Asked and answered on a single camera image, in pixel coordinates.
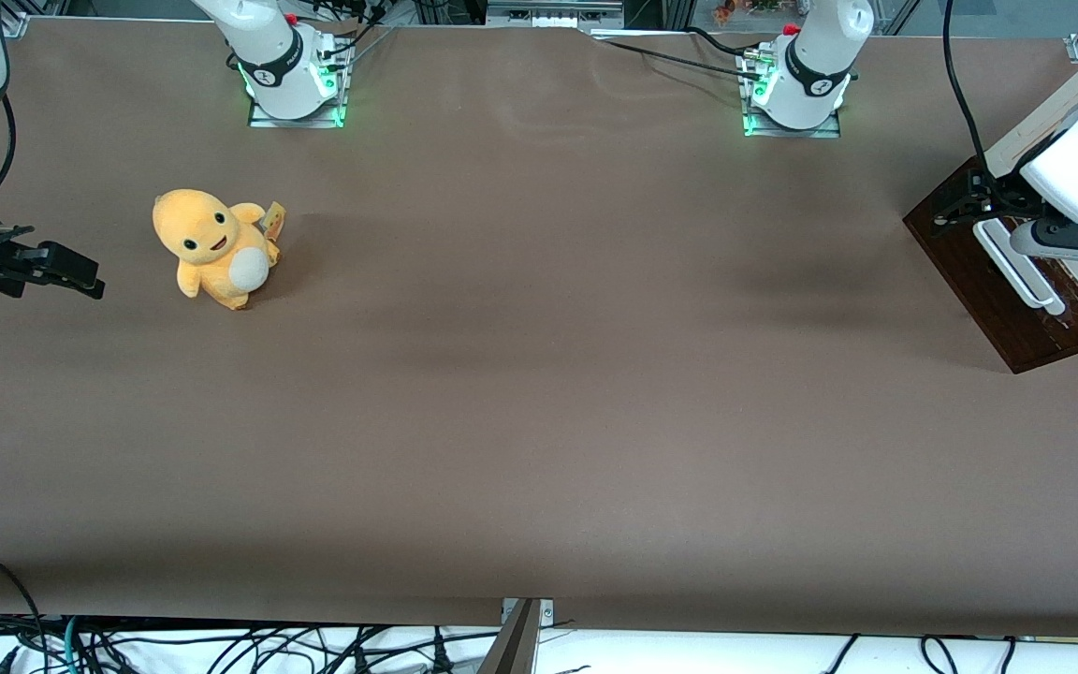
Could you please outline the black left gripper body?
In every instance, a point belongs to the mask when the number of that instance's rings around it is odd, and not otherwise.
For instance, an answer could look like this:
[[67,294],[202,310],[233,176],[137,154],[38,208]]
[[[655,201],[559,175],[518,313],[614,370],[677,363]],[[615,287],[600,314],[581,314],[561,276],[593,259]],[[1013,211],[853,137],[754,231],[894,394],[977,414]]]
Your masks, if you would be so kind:
[[1053,214],[1053,206],[1023,178],[1021,171],[1006,171],[1001,176],[989,171],[985,185],[989,188],[989,208],[984,221],[1015,219],[1029,222]]

